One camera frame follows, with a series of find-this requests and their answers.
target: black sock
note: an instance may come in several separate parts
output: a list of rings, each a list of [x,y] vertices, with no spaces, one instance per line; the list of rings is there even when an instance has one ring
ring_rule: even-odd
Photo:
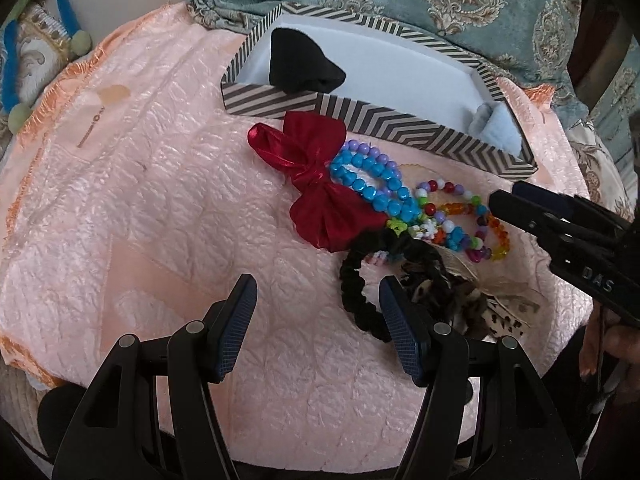
[[[329,93],[346,77],[306,34],[293,28],[276,28],[271,33],[269,82],[285,94],[304,90]]]

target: stain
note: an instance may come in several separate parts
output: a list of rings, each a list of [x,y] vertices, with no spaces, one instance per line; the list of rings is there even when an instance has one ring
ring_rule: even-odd
[[[99,89],[96,93],[102,102],[102,106],[109,106],[129,97],[131,90],[124,85],[111,85]]]

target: black hair scrunchie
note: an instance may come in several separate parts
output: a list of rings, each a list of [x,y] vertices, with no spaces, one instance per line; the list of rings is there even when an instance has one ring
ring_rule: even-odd
[[[357,327],[363,332],[370,332],[380,341],[391,341],[385,317],[362,293],[365,281],[358,272],[363,259],[378,251],[387,251],[391,256],[402,254],[409,263],[420,267],[421,278],[430,279],[437,285],[434,290],[438,293],[428,305],[430,314],[437,320],[444,320],[453,293],[440,254],[429,244],[411,238],[406,231],[398,236],[395,231],[386,228],[378,232],[364,231],[354,238],[349,254],[340,267],[342,306],[354,315]],[[412,286],[411,272],[407,273],[402,284],[409,288]]]

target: blue pipe cleaner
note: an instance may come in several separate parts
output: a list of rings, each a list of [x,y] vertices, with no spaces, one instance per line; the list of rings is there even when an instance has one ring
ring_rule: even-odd
[[[11,20],[4,28],[6,62],[2,71],[2,107],[9,113],[20,102],[15,82],[18,80],[18,24]]]
[[[80,24],[76,18],[74,10],[71,8],[69,0],[56,0],[58,2],[58,11],[60,12],[60,20],[65,26],[66,32],[72,38],[74,34],[80,30]]]

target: blue gripper pad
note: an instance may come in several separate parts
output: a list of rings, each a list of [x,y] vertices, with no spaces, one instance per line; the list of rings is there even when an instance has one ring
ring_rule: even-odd
[[[218,339],[218,359],[216,373],[220,379],[234,369],[240,347],[244,341],[246,329],[249,327],[251,316],[254,314],[255,303],[258,300],[258,285],[250,274],[243,274],[236,282],[234,290],[225,301],[221,315],[228,316],[222,335]]]
[[[411,329],[402,308],[396,298],[393,288],[395,284],[400,287],[398,281],[392,276],[387,276],[380,282],[378,290],[380,309],[385,317],[386,326],[394,340],[396,352],[402,363],[405,373],[410,375],[414,382],[422,380],[424,370],[420,359],[420,342]]]

